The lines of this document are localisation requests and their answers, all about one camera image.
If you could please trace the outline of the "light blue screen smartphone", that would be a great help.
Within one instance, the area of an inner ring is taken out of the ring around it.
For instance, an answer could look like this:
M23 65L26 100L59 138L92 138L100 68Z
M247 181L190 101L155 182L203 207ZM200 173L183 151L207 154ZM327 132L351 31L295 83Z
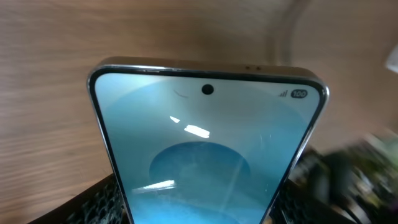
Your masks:
M86 87L130 223L262 223L330 95L299 67L139 57Z

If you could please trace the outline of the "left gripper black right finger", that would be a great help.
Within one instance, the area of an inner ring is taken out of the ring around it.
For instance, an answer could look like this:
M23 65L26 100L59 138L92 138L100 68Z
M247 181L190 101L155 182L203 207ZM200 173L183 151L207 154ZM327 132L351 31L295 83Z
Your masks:
M270 216L276 224L355 224L311 197L289 179L280 188Z

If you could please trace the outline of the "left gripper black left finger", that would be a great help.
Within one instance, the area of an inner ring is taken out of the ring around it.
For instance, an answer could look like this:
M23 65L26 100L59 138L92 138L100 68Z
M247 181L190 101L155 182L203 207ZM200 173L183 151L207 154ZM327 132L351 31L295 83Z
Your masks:
M29 224L129 224L114 174Z

